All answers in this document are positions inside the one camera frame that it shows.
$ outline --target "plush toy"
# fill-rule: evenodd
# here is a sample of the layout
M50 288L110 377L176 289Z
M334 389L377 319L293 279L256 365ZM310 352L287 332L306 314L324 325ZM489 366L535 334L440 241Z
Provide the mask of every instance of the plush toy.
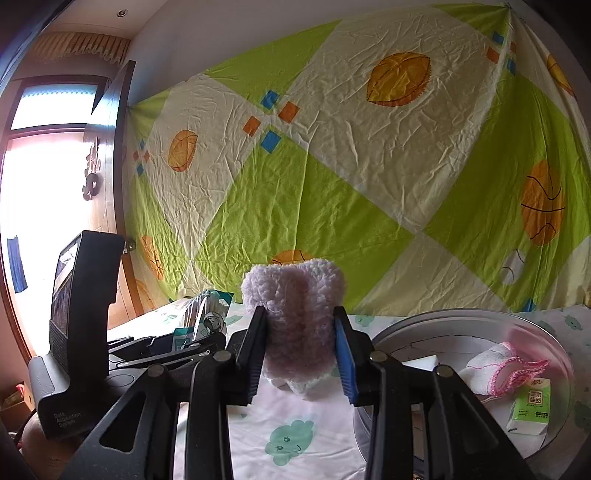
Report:
M267 351L262 373L274 385L303 393L335 365L333 309L345 295L345 277L334 263L256 265L242 282L249 313L267 309Z

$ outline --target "basketball print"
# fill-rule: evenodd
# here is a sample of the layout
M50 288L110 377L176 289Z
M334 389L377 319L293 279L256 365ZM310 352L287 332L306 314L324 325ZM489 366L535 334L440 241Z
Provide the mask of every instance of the basketball print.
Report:
M144 282L142 282L141 280L138 280L137 278L135 279L135 283L138 286L139 299L141 300L141 303L142 303L142 306L144 307L144 309L147 309L149 312L151 312L152 310L155 310L156 305L154 304L154 301L152 300L152 298L150 297L150 294L148 293L148 287L146 287Z
M162 269L162 263L160 262L160 252L154 245L152 237L149 235L144 235L142 237L142 248L152 273L156 275L158 280L164 280L164 270Z
M168 150L168 165L174 171L185 171L191 166L197 145L197 134L190 130L181 130L173 141L170 142Z
M531 242L541 247L560 232L566 203L560 176L542 160L525 179L521 216Z
M556 59L552 55L548 55L548 59L546 60L546 67L550 72L550 76L554 79L560 87L567 92L570 96L574 97L573 88L570 86L569 81L566 79L566 75L556 63Z
M306 260L312 260L313 255L310 255L302 250L284 250L283 252L275 255L271 258L269 263L275 265L289 265L293 263L305 262Z
M371 72L368 102L407 105L421 95L431 75L431 60L422 53L402 52L384 58Z
M512 250L511 253L507 255L507 258L501 267L501 271L499 272L501 283L503 285L513 285L513 283L519 280L524 266L525 253L518 249Z

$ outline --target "bed sheet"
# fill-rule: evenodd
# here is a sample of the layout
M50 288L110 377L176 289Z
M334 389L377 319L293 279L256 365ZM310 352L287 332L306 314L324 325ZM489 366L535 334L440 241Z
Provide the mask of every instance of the bed sheet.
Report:
M140 102L128 124L146 310L211 287L240 301L253 265L309 258L339 266L359 314L545 310L591 284L588 132L507 5L320 25Z
M186 299L171 303L110 330L109 339L125 335L163 335L177 327ZM542 480L558 479L591 433L591 310L584 306L522 313L563 345L574 366L576 385L571 415L556 439L530 459ZM349 315L353 327L374 337L403 317ZM228 337L248 327L243 305L232 304L226 319ZM174 479L184 475L184 439L188 405L181 406ZM261 378L247 407L229 407L232 465L236 480L362 479L365 461L353 434L353 407L343 395L338 373L323 381L306 399Z

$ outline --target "green cartoon print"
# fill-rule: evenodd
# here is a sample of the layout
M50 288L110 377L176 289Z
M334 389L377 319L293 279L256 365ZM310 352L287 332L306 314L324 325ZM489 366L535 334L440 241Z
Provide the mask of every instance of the green cartoon print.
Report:
M573 330L583 330L583 327L581 327L581 324L579 323L579 321L576 318L571 317L570 315L566 316L566 318L564 319L564 322L566 323L566 325L571 327Z
M310 446L314 433L313 421L303 422L294 420L291 425L277 427L271 433L269 443L265 447L265 453L273 457L273 463L284 466L292 458L301 455Z
M236 323L238 320L242 318L242 315L232 315L231 317L226 317L226 326L230 326L233 323Z
M591 408L579 401L574 404L574 424L591 433Z
M538 327L542 327L546 332L548 332L552 336L556 336L556 330L548 323L544 322L543 320L539 320L535 323Z
M369 326L374 321L373 315L355 315L355 323L361 325L363 328Z

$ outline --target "round container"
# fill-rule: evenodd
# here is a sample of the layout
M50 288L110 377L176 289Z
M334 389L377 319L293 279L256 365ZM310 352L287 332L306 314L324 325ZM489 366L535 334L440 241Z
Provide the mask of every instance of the round container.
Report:
M543 442L533 445L529 435L508 434L524 458L547 446L566 422L574 399L574 371L568 354L544 329L508 313L478 309L438 310L409 317L380 332L372 342L376 350L404 362L437 355L440 364L460 371L477 354L496 343L510 341L527 361L550 360L543 378L551 380L550 422ZM503 429L509 419L513 398L485 404ZM367 460L371 431L371 407L356 408L355 439ZM413 438L415 470L422 473L422 436Z

